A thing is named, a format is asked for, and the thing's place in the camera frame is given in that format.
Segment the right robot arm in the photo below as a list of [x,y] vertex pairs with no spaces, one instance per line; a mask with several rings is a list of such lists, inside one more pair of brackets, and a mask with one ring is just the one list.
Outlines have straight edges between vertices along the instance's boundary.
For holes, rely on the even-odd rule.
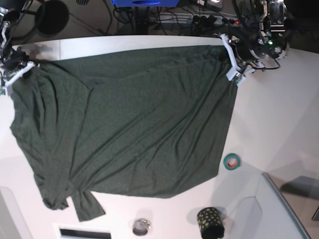
[[21,11],[25,8],[27,0],[1,0],[0,1],[0,66],[11,54],[10,31],[20,19]]

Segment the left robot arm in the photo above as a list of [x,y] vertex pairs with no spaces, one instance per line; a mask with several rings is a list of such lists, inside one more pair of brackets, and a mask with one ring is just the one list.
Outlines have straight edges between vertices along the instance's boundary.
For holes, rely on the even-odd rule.
[[285,20],[287,8],[282,0],[251,0],[250,12],[243,15],[237,1],[233,8],[242,30],[237,30],[233,43],[235,55],[241,62],[257,65],[262,59],[272,59],[276,63],[285,55],[287,40]]

